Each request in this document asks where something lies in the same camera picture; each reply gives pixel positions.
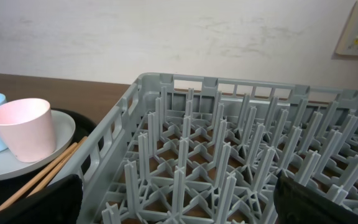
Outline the wooden chopstick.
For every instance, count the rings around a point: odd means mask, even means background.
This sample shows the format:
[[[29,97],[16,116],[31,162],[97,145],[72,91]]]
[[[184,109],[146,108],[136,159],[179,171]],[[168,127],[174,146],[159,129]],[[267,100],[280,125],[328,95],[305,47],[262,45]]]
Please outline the wooden chopstick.
[[[74,155],[74,153],[80,148],[80,146],[86,141],[87,136],[83,137],[81,141],[77,144],[77,146],[67,155],[64,159],[62,159],[47,175],[42,181],[36,186],[33,191],[28,195],[33,195],[38,191],[44,189],[51,180],[58,174],[58,172],[62,169],[62,167],[69,161],[69,159]]]
[[[29,189],[32,188],[38,181],[40,181],[46,174],[48,174],[53,168],[57,166],[64,158],[66,158],[69,153],[72,152],[77,146],[77,142],[73,143],[68,149],[66,149],[62,154],[60,154],[56,159],[54,159],[47,167],[40,171],[35,177],[33,177],[28,183],[26,183],[21,189],[19,189],[15,194],[8,198],[3,204],[0,205],[0,211],[4,210],[8,206],[12,205],[16,200],[18,200],[23,194],[25,194]]]

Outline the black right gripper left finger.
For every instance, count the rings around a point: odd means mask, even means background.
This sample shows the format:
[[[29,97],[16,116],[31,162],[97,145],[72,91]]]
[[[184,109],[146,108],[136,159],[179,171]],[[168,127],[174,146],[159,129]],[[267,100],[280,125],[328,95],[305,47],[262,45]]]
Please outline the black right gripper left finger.
[[[0,211],[0,224],[76,223],[83,182],[71,174]]]

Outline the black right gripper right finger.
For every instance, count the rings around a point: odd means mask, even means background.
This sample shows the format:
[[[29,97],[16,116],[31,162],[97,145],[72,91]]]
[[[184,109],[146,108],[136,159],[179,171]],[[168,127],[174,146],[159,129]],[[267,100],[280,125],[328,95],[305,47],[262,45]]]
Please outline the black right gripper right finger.
[[[273,191],[279,224],[358,224],[358,215],[295,182],[282,172]]]

